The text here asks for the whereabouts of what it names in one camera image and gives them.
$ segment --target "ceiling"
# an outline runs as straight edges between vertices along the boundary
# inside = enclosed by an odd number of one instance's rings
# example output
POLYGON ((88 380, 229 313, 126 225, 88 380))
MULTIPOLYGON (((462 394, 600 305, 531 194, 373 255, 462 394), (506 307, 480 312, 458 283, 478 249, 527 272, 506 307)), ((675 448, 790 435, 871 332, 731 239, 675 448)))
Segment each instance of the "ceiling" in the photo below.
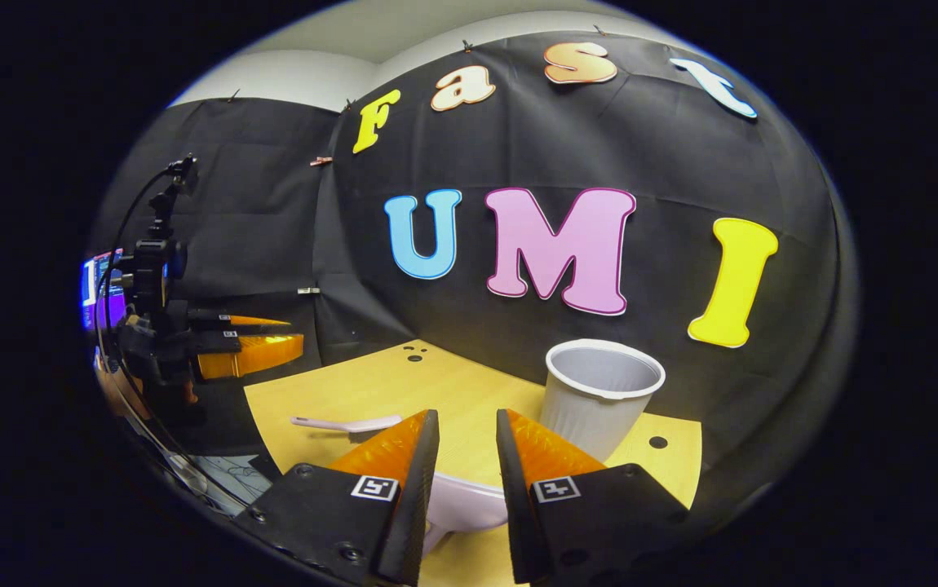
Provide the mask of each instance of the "ceiling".
POLYGON ((303 49, 380 64, 447 30, 528 11, 591 12, 643 22, 591 0, 350 0, 285 26, 241 53, 303 49))

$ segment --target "wooden tabletop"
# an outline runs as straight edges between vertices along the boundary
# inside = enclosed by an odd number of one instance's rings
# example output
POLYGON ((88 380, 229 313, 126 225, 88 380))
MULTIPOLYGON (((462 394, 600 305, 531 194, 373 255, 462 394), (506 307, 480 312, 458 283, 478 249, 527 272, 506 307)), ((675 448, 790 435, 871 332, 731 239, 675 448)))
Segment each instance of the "wooden tabletop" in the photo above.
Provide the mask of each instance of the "wooden tabletop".
MULTIPOLYGON (((292 416, 350 421, 391 413, 407 417, 431 408, 440 417, 436 471, 498 488, 496 410, 510 408, 537 420, 544 391, 424 341, 245 389, 255 425, 281 472, 297 463, 327 466, 354 446, 345 432, 294 426, 292 416)), ((689 508, 701 473, 701 423, 644 413, 606 461, 626 463, 641 465, 689 508), (654 437, 667 445, 653 447, 654 437)), ((448 535, 423 559, 419 584, 513 586, 507 528, 448 535)))

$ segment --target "foam letter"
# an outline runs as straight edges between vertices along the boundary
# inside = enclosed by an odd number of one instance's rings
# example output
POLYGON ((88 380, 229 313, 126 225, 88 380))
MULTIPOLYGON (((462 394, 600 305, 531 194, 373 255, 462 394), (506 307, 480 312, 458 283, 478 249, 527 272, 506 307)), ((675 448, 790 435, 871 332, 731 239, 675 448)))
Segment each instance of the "foam letter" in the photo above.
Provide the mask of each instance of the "foam letter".
POLYGON ((520 279, 519 258, 531 274, 538 297, 547 300, 574 262, 574 278, 563 290, 564 303, 579 311, 617 316, 625 313, 622 297, 622 238, 625 222, 636 209, 629 192, 593 188, 578 194, 559 233, 551 229, 533 194, 506 188, 487 194, 494 210, 498 257, 487 287, 499 296, 518 298, 528 291, 520 279))
POLYGON ((607 49, 595 43, 560 43, 545 49, 545 77, 555 83, 606 82, 617 66, 605 60, 607 49))
POLYGON ((767 257, 777 253, 777 237, 761 224, 740 218, 720 218, 712 224, 723 245, 719 277, 704 315, 686 328, 694 341, 737 349, 748 341, 745 326, 767 257))
POLYGON ((390 104, 397 104, 400 90, 384 95, 361 109, 361 133, 356 137, 353 152, 361 152, 378 141, 375 129, 381 129, 390 117, 390 104))
POLYGON ((730 108, 730 110, 746 118, 755 118, 758 116, 755 112, 755 108, 742 103, 742 101, 738 100, 730 93, 730 90, 727 90, 727 88, 733 88, 733 83, 727 82, 726 79, 708 71, 708 68, 703 66, 703 64, 690 62, 690 60, 669 61, 675 66, 688 71, 694 79, 697 79, 697 83, 701 83, 701 88, 704 88, 706 92, 708 92, 708 96, 714 97, 715 101, 718 101, 718 103, 725 105, 725 107, 730 108))
POLYGON ((412 213, 418 207, 414 196, 396 196, 386 203, 386 213, 390 217, 390 245, 393 248, 393 260, 401 271, 418 279, 436 279, 447 275, 454 267, 455 242, 454 207, 462 201, 462 193, 457 189, 433 190, 425 196, 425 205, 432 208, 432 217, 436 224, 436 250, 431 257, 423 257, 414 249, 414 230, 412 213))
POLYGON ((432 110, 443 112, 457 108, 461 104, 476 104, 484 101, 492 93, 494 86, 488 81, 488 71, 480 64, 454 70, 436 82, 435 96, 432 96, 432 110))

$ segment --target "yellow letter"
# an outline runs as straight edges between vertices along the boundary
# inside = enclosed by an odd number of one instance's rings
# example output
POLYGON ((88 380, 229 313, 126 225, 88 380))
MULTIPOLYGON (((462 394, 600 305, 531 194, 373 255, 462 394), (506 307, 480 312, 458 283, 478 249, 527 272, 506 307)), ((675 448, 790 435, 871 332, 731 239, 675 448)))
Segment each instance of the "yellow letter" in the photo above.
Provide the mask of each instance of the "yellow letter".
POLYGON ((745 326, 755 301, 763 265, 777 253, 777 237, 766 227, 740 218, 720 218, 712 224, 723 245, 723 260, 708 309, 690 322, 686 332, 694 341, 737 349, 748 341, 745 326))
POLYGON ((595 43, 560 43, 545 50, 545 77, 555 83, 606 82, 617 66, 604 59, 607 49, 595 43))
POLYGON ((353 152, 361 152, 375 144, 378 140, 375 129, 381 129, 386 124, 386 119, 390 117, 389 104, 397 104, 399 99, 400 90, 392 90, 361 109, 361 133, 356 137, 353 152))
POLYGON ((443 112, 461 104, 476 104, 494 93, 488 81, 488 71, 480 64, 454 70, 436 82, 436 96, 432 96, 432 110, 443 112))

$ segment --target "white wall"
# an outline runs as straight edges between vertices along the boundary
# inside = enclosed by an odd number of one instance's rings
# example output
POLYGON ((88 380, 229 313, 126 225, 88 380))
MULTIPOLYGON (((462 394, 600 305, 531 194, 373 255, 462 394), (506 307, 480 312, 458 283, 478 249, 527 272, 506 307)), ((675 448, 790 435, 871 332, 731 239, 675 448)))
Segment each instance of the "white wall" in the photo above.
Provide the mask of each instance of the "white wall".
POLYGON ((237 55, 197 79, 174 103, 208 98, 271 98, 334 112, 371 90, 376 64, 348 55, 282 50, 237 55))
MULTIPOLYGON (((332 112, 346 108, 346 98, 355 100, 421 64, 462 50, 462 39, 483 45, 517 34, 545 33, 551 30, 593 31, 599 25, 604 33, 647 38, 667 45, 705 53, 654 25, 609 15, 571 11, 533 11, 500 15, 446 33, 397 53, 381 64, 348 55, 320 51, 271 50, 242 53, 226 60, 193 83, 174 103, 208 98, 227 98, 241 88, 240 97, 271 98, 291 103, 315 105, 332 112)), ((597 41, 603 37, 596 34, 597 41)))

